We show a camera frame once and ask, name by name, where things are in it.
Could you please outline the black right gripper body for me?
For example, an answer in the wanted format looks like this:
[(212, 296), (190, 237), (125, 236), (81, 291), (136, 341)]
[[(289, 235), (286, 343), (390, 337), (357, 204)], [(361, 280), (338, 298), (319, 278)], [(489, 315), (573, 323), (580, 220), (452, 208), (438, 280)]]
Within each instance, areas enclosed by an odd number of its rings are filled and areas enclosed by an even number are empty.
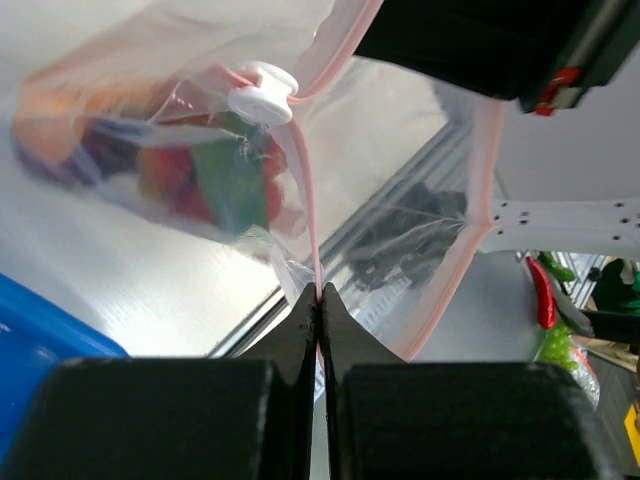
[(386, 1), (355, 53), (551, 116), (610, 83), (638, 42), (636, 1)]

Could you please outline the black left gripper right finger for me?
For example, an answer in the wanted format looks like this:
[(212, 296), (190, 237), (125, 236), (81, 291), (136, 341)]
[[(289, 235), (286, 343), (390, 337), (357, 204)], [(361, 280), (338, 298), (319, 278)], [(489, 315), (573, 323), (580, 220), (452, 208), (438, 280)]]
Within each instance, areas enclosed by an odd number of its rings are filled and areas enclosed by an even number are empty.
[(408, 363), (319, 304), (334, 479), (616, 479), (592, 406), (546, 363)]

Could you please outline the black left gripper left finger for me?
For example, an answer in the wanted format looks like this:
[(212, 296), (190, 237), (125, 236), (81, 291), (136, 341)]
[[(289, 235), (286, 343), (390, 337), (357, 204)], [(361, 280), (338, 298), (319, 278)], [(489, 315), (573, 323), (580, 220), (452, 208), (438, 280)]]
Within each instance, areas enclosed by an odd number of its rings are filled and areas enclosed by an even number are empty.
[(84, 358), (41, 383), (5, 479), (305, 479), (316, 288), (235, 358)]

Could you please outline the blue plastic bin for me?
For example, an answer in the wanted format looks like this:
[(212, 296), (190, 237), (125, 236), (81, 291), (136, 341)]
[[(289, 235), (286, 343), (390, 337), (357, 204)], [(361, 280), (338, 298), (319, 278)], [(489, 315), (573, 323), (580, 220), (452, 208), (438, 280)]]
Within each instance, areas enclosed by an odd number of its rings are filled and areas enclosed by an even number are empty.
[(117, 342), (14, 280), (1, 277), (1, 453), (43, 378), (76, 357), (126, 357)]

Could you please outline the clear zip top bag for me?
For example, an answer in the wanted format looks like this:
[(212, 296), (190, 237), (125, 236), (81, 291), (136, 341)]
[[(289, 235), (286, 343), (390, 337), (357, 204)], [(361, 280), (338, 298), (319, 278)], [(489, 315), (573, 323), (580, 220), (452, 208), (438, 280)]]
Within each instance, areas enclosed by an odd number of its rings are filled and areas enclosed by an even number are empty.
[(45, 1), (11, 157), (70, 203), (334, 284), (413, 360), (481, 242), (503, 106), (497, 1)]

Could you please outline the red toy strawberry bunch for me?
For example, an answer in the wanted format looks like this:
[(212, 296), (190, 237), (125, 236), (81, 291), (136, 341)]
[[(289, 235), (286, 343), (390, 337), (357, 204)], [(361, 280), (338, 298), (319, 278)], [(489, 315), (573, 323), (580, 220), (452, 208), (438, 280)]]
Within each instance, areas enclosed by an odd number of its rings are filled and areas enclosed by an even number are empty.
[(266, 130), (231, 112), (165, 121), (165, 126), (200, 126), (222, 139), (138, 151), (139, 191), (168, 204), (188, 219), (210, 223), (232, 235), (268, 229), (281, 211), (276, 184), (287, 161)]

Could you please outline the orange toy meat slice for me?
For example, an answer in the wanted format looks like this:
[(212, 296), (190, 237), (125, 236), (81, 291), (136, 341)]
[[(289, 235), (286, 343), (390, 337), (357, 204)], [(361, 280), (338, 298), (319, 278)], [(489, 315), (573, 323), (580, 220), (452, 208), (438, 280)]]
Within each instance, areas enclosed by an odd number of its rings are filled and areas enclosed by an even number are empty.
[(181, 183), (191, 169), (186, 147), (139, 143), (175, 84), (147, 69), (43, 68), (19, 90), (15, 155), (26, 170), (63, 185), (93, 186), (131, 172), (161, 186)]

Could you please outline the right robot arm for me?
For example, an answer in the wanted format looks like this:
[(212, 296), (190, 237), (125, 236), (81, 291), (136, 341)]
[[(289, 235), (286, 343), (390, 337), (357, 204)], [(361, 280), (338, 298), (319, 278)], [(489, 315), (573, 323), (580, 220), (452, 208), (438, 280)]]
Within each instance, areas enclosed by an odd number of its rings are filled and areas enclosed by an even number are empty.
[(494, 127), (489, 251), (639, 254), (635, 1), (386, 1), (358, 54), (464, 92)]

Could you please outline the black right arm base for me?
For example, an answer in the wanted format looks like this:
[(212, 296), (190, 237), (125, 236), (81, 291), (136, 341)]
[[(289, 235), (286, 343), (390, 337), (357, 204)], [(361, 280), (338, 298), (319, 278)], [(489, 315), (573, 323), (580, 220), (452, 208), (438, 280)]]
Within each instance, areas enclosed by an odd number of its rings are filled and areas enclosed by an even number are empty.
[(463, 192), (412, 185), (346, 254), (356, 287), (374, 291), (406, 278), (416, 288), (429, 281), (465, 226), (466, 207)]

